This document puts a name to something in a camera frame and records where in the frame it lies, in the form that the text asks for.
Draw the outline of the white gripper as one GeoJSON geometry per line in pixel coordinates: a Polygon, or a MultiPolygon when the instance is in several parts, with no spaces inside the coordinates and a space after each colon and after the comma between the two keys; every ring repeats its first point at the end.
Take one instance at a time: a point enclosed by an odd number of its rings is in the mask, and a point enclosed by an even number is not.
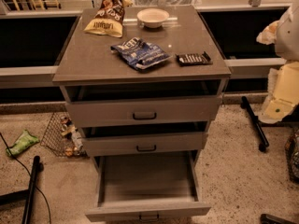
{"type": "Polygon", "coordinates": [[[282,121],[299,105],[299,62],[286,63],[268,74],[268,94],[258,115],[259,121],[282,121]]]}

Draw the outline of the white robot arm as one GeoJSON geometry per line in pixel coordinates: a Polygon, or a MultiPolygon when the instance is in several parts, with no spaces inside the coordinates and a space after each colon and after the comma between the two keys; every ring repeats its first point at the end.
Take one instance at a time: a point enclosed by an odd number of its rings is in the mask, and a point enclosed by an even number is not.
{"type": "Polygon", "coordinates": [[[290,115],[299,105],[299,6],[293,3],[278,21],[267,25],[256,41],[275,45],[275,53],[285,60],[268,74],[268,94],[258,119],[274,124],[290,115]]]}

